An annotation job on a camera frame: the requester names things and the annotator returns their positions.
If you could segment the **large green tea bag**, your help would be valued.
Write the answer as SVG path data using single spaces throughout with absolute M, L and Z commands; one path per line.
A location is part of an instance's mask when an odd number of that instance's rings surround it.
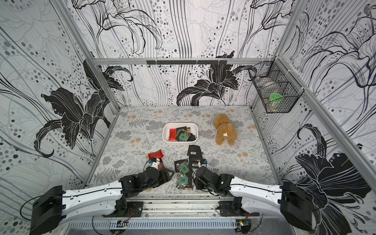
M 192 170 L 189 167 L 188 159 L 177 160 L 174 162 L 175 172 L 180 174 L 191 174 Z

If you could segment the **red long tea bag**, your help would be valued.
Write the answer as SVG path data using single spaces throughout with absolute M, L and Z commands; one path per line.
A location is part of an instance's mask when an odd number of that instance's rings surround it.
M 169 138 L 168 138 L 168 140 L 169 141 L 176 141 L 176 137 L 177 137 L 177 129 L 176 128 L 171 128 L 169 130 Z

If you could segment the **green picture tea bag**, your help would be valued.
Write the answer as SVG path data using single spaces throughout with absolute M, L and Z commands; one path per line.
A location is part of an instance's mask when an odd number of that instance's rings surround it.
M 190 133 L 188 133 L 188 132 L 186 132 L 186 131 L 181 131 L 181 132 L 177 135 L 177 140 L 178 140 L 179 142 L 187 142 L 189 136 L 190 136 Z

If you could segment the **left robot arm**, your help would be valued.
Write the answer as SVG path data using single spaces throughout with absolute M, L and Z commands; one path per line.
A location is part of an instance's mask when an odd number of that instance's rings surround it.
M 140 217 L 143 202 L 127 199 L 169 182 L 174 174 L 166 168 L 148 167 L 142 173 L 93 188 L 65 191 L 62 186 L 53 187 L 33 203 L 29 234 L 42 235 L 60 223 L 87 217 Z

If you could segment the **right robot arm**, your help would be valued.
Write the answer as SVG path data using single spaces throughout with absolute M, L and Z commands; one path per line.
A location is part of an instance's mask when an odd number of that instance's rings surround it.
M 295 184 L 284 181 L 282 185 L 264 185 L 246 181 L 231 174 L 216 174 L 206 167 L 199 168 L 194 176 L 199 190 L 213 195 L 232 197 L 220 201 L 218 209 L 223 217 L 268 214 L 284 217 L 301 230 L 313 230 L 312 196 Z

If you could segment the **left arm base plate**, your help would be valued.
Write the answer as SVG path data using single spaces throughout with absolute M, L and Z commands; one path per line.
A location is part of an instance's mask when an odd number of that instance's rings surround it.
M 143 211 L 144 203 L 143 201 L 131 201 L 127 202 L 126 199 L 121 198 L 116 201 L 115 211 L 109 215 L 104 215 L 104 217 L 117 218 L 137 218 L 141 217 Z

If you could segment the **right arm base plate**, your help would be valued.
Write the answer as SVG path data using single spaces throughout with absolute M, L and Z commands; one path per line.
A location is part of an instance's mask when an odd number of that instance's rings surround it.
M 232 201 L 219 201 L 219 206 L 216 208 L 220 211 L 223 217 L 244 216 L 246 218 L 259 216 L 259 212 L 246 212 L 242 208 L 242 197 L 234 197 Z

